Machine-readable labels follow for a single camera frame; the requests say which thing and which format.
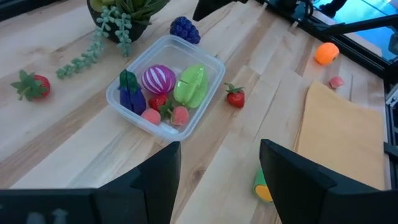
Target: wood grain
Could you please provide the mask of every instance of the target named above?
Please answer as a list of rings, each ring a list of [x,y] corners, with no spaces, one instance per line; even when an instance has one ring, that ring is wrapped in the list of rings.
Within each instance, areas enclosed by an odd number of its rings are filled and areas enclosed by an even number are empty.
[[[196,4],[171,1],[152,16],[129,58],[106,41],[99,63],[69,80],[58,80],[54,72],[90,41],[94,24],[85,1],[58,2],[0,22],[0,187],[99,187],[167,145],[113,111],[104,90],[169,33],[176,16],[191,18]],[[172,223],[280,223],[274,205],[252,194],[260,139],[293,149],[312,80],[327,84],[339,75],[346,85],[337,94],[380,112],[382,80],[343,55],[330,66],[318,65],[313,53],[321,42],[289,28],[255,1],[229,4],[195,25],[202,36],[199,46],[226,65],[223,82],[245,87],[246,104],[241,110],[228,105],[220,86],[182,143]],[[16,100],[9,83],[20,69],[50,79],[48,99]]]

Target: toy eggplant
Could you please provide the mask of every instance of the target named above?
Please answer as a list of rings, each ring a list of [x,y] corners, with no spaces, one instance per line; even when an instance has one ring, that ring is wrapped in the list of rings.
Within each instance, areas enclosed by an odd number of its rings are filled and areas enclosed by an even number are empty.
[[[125,69],[120,73],[119,81],[120,104],[141,115],[147,108],[147,103],[141,92],[141,86],[137,82],[136,75]]]

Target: green and yellow toy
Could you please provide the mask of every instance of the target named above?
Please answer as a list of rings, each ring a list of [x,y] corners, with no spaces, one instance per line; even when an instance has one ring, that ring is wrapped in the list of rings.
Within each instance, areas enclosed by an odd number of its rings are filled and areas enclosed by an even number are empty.
[[[254,195],[259,197],[261,200],[265,202],[273,202],[261,167],[257,171],[256,179],[254,180],[253,192]]]

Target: toy red cabbage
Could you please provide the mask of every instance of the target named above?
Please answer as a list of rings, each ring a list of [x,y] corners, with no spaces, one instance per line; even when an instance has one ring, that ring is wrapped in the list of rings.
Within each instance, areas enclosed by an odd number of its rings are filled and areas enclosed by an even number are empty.
[[[174,72],[164,65],[153,65],[141,76],[144,89],[155,95],[164,95],[172,91],[176,82]]]
[[[141,86],[134,73],[123,70],[119,75],[120,104],[132,112],[141,115],[147,108]]]

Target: clear plastic container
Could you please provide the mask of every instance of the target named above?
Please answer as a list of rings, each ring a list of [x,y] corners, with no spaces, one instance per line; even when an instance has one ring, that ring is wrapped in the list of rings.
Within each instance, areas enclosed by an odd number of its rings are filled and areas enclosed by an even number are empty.
[[[177,79],[179,79],[182,72],[188,66],[198,63],[204,64],[207,71],[208,91],[203,103],[199,107],[189,109],[190,120],[184,126],[174,126],[167,120],[157,126],[122,106],[119,103],[119,77],[106,89],[106,99],[117,112],[136,126],[164,140],[182,141],[195,129],[195,126],[198,124],[220,85],[225,74],[224,63],[186,40],[174,35],[166,35],[157,40],[127,68],[128,71],[136,74],[137,80],[141,84],[142,74],[151,65],[165,65],[173,70]],[[144,89],[142,89],[142,92],[146,100],[153,96]],[[169,93],[169,98],[173,99],[173,92]]]

